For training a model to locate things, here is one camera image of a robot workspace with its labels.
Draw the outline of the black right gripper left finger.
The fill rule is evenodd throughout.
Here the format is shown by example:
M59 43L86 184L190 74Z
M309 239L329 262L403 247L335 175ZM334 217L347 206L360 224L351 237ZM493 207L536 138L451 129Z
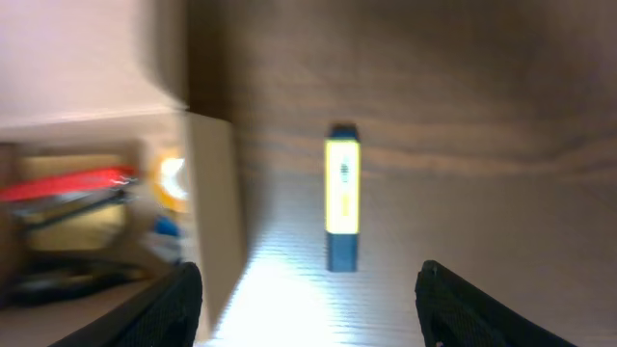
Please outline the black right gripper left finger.
M193 262L50 347L192 347L202 305L201 272Z

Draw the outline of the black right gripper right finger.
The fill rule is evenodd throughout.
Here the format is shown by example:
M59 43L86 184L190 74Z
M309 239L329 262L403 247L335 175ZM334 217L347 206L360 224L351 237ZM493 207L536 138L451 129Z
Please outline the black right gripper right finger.
M415 293L426 347L574 347L435 260L423 262Z

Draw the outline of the yellow adhesive tape roll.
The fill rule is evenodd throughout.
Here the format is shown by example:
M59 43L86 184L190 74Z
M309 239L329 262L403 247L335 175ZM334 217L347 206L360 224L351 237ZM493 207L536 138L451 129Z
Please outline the yellow adhesive tape roll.
M185 157L178 147L165 148L154 157L148 168L148 182L163 207L174 213L187 212Z

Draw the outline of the cardboard box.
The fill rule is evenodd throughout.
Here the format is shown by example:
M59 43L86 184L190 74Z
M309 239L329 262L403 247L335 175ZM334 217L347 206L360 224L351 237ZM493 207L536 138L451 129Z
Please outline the cardboard box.
M196 342L246 263L219 1L1 0L1 139L35 154L186 154L183 250L203 280Z

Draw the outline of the red black stapler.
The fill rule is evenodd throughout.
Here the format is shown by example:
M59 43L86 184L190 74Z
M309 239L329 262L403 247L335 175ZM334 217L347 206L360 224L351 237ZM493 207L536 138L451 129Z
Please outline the red black stapler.
M32 232L109 205L126 202L126 189L138 180L130 166L112 166L27 180L3 188L7 204Z

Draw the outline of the yellow blue highlighter pen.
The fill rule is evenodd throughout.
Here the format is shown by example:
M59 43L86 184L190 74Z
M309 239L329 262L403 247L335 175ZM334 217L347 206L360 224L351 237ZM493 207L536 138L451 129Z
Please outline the yellow blue highlighter pen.
M361 202L361 141L350 123L335 124L324 146L324 199L327 269L358 269Z

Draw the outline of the white blue staples box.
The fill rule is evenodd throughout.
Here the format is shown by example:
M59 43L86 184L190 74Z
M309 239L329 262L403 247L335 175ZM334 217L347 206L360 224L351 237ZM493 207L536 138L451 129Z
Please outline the white blue staples box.
M182 234L169 217L159 215L142 238L142 244L161 260L173 266L183 261Z

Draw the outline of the black correction tape dispenser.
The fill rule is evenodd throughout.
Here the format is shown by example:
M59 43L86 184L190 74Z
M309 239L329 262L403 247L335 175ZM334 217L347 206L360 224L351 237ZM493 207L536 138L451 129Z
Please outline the black correction tape dispenser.
M148 278L139 265L109 260L61 258L35 263L8 289L10 304L33 307L80 299Z

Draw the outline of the yellow sticky note pad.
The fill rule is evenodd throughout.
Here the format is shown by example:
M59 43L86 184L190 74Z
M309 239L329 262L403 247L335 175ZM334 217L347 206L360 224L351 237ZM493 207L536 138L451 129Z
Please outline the yellow sticky note pad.
M120 166L117 154L30 156L21 161L27 180ZM36 252L93 252L109 247L126 229L125 192L120 188L62 193L19 202L25 244Z

